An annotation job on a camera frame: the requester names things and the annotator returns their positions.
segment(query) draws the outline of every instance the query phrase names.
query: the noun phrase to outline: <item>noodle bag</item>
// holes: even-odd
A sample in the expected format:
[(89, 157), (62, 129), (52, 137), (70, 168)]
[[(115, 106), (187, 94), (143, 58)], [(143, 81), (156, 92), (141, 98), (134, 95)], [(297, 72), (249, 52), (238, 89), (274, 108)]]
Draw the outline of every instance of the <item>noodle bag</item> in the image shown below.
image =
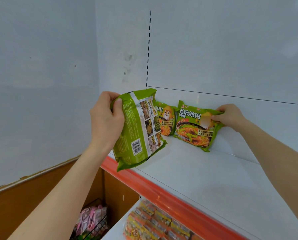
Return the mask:
[(161, 136), (158, 112), (153, 106), (155, 93), (155, 89), (149, 88), (116, 98), (122, 99), (125, 116), (122, 133), (113, 147), (117, 172), (144, 163), (167, 144)]
[(223, 123), (211, 119), (212, 115), (221, 115), (223, 112), (213, 109), (202, 109), (185, 105), (183, 101), (178, 104), (178, 118), (174, 137), (200, 147), (205, 152), (217, 136)]
[(173, 135), (175, 133), (175, 110), (177, 108), (158, 101), (154, 103), (154, 106), (158, 111), (161, 134), (163, 136)]

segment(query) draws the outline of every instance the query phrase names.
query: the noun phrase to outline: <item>forearm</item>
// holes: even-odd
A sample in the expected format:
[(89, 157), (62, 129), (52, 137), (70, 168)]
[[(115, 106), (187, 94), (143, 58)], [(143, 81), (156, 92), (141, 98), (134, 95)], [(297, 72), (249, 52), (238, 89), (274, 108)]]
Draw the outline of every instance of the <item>forearm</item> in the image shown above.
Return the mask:
[(88, 148), (9, 240), (69, 239), (95, 175), (105, 158)]
[(298, 152), (257, 125), (244, 121), (239, 128), (268, 179), (298, 218)]

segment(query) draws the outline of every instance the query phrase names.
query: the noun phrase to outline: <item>black wire basket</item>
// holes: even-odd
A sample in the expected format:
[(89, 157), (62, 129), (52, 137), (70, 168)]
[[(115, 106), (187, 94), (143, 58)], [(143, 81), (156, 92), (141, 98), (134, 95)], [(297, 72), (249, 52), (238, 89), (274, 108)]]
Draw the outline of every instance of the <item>black wire basket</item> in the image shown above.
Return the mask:
[[(102, 205), (102, 200), (100, 198), (86, 205), (84, 209), (89, 208), (91, 206)], [(76, 232), (73, 231), (70, 240), (99, 240), (101, 239), (109, 230), (108, 226), (108, 208), (105, 216), (99, 221), (99, 223), (91, 230), (85, 231), (83, 234), (76, 236)]]

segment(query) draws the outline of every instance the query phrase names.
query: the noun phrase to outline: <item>orange shelf strip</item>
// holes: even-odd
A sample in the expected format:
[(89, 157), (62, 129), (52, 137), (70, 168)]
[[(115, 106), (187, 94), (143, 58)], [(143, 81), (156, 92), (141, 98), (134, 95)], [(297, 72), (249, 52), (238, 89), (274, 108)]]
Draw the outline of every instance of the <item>orange shelf strip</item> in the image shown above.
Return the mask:
[(118, 163), (114, 159), (107, 157), (101, 167), (203, 239), (246, 239), (135, 171), (126, 169), (117, 172), (117, 165)]

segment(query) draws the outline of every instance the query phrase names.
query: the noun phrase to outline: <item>hand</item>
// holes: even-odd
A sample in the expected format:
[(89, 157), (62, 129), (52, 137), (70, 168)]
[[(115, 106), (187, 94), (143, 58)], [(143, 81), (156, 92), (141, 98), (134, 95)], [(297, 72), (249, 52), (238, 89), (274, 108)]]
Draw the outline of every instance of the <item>hand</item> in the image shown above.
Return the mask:
[(220, 121), (226, 126), (233, 128), (239, 132), (240, 125), (244, 124), (247, 119), (243, 116), (240, 109), (234, 104), (225, 104), (216, 109), (217, 111), (224, 112), (221, 115), (213, 115), (212, 120)]
[(110, 110), (111, 102), (118, 96), (119, 94), (115, 92), (102, 92), (90, 110), (92, 136), (90, 147), (100, 150), (104, 156), (112, 150), (125, 122), (121, 98), (115, 101), (113, 113)]

